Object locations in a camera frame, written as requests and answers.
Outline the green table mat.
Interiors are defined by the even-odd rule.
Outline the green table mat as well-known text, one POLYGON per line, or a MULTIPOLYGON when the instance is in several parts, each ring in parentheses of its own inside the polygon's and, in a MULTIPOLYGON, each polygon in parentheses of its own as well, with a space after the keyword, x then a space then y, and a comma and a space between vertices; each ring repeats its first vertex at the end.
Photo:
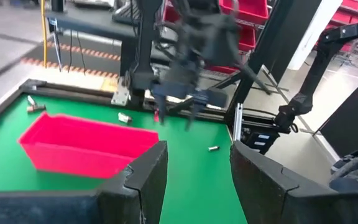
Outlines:
MULTIPOLYGON (((18 138, 37 115, 26 111, 27 98, 18 98, 0 116, 0 190, 88 190, 98 179, 37 172, 18 138)), ((231 138, 224 124, 194 121, 185 131, 185 118, 156 123, 150 113, 126 111, 132 126, 158 132, 168 144, 168 179, 160 224, 246 224, 232 183, 231 138), (219 146, 209 152, 211 146, 219 146)))

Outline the black frame post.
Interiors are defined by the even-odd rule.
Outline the black frame post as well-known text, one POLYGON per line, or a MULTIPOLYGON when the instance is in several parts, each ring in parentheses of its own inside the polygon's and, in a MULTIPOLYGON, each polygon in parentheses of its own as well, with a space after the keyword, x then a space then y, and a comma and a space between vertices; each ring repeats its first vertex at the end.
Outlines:
POLYGON ((259 73, 262 66, 283 75, 322 0, 277 0, 259 41, 247 61, 259 73))

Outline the red storage bin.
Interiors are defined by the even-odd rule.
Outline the red storage bin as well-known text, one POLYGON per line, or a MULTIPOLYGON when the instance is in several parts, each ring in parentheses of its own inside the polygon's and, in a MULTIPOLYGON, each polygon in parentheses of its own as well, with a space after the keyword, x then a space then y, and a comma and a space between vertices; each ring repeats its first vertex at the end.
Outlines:
MULTIPOLYGON (((343 0, 339 9, 334 13, 325 30, 343 25, 358 23, 358 0, 343 0)), ((340 52, 351 53, 354 43, 350 42, 342 47, 340 52)))

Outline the aluminium extrusion post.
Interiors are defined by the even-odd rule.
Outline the aluminium extrusion post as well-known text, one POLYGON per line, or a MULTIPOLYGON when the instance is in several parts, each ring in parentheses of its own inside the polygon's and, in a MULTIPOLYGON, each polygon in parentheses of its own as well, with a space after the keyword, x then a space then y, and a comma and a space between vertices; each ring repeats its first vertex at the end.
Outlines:
POLYGON ((234 124, 233 124, 233 132, 232 139, 233 141, 240 141, 242 134, 242 112, 243 112, 243 104, 238 103, 235 110, 234 115, 234 124))

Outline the person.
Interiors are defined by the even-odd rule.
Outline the person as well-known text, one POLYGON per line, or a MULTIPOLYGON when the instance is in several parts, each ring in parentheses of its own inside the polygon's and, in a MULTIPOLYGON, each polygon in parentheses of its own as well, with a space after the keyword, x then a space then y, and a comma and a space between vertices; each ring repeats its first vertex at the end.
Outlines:
POLYGON ((342 157, 331 167, 329 187, 338 192, 358 191, 358 150, 342 157))

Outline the red plastic bin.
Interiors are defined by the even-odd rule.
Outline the red plastic bin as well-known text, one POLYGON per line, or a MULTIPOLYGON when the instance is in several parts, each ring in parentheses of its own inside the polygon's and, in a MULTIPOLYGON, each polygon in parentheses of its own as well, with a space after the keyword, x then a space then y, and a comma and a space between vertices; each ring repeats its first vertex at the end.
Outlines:
POLYGON ((108 179, 158 140, 155 131, 43 112, 18 142, 37 170, 108 179))

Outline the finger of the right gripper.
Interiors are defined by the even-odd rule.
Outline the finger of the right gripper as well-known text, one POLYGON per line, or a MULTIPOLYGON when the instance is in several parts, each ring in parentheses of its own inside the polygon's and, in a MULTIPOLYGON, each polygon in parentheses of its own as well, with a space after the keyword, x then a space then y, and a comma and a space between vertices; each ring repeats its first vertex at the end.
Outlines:
POLYGON ((188 121, 186 123, 186 126, 185 126, 185 131, 189 131, 190 128, 191 128, 191 124, 192 122, 195 120, 196 118, 196 115, 201 111, 203 110, 204 108, 206 107, 206 104, 204 103, 196 103, 194 102, 193 103, 193 106, 192 106, 192 109, 191 109, 191 114, 188 118, 188 121))
POLYGON ((161 124, 165 122, 167 97, 165 95, 156 95, 155 101, 158 106, 158 117, 161 124))

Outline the black partition panel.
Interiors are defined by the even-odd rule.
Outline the black partition panel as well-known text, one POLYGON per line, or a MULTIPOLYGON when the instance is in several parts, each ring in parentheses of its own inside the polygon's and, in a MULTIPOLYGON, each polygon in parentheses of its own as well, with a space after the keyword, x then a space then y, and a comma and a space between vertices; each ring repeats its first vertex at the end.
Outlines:
POLYGON ((358 87, 320 129, 339 157, 358 149, 358 87))

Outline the black control box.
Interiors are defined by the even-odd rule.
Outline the black control box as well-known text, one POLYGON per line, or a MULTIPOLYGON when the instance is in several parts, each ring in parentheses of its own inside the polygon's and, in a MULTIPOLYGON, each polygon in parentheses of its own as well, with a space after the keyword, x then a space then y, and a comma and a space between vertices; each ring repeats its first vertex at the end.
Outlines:
POLYGON ((241 142, 246 146, 266 154, 280 135, 269 129, 242 128, 241 142))

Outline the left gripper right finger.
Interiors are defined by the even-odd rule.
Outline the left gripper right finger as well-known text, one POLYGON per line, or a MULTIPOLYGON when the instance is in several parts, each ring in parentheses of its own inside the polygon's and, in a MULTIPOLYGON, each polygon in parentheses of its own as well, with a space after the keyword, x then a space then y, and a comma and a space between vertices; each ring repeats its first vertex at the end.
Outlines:
POLYGON ((330 189, 240 141, 231 146, 230 165, 248 224, 358 224, 358 191, 330 189))

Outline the red shelf bin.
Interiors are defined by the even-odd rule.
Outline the red shelf bin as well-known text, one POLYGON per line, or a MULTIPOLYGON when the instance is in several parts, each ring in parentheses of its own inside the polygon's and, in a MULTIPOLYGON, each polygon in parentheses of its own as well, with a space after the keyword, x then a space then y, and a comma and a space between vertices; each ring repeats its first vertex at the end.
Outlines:
POLYGON ((238 71, 238 69, 235 67, 222 67, 222 66, 208 66, 206 69, 213 72, 219 72, 225 74, 232 74, 238 71))
POLYGON ((241 26, 241 30, 239 32, 239 50, 248 52, 255 49, 255 46, 255 29, 250 26, 241 26))
MULTIPOLYGON (((269 18, 267 0, 237 0, 238 11, 236 18, 254 24, 263 24, 269 18)), ((233 11, 233 0, 218 0, 223 13, 233 11)))

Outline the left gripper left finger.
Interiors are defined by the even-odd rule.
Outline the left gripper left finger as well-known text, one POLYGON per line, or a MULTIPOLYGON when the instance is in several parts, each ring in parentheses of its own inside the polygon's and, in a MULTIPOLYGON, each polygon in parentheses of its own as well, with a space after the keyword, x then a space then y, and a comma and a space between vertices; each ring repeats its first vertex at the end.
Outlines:
POLYGON ((167 165, 159 141, 92 190, 0 192, 0 224, 159 224, 167 165))

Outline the dark grey desk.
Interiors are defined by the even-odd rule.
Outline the dark grey desk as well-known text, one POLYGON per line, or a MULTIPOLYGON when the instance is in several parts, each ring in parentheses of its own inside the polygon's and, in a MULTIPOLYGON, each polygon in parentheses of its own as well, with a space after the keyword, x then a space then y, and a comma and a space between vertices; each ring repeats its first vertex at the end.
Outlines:
POLYGON ((44 16, 64 29, 121 41, 137 40, 132 26, 114 22, 108 11, 69 8, 67 12, 46 11, 44 16))

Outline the metal angle bracket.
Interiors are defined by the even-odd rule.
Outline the metal angle bracket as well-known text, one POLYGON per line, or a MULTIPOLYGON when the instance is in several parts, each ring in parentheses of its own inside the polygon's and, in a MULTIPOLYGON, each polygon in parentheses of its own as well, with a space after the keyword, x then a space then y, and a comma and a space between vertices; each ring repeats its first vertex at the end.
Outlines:
POLYGON ((111 104, 117 106, 125 106, 129 100, 130 81, 125 77, 120 77, 117 81, 116 91, 111 98, 111 104))

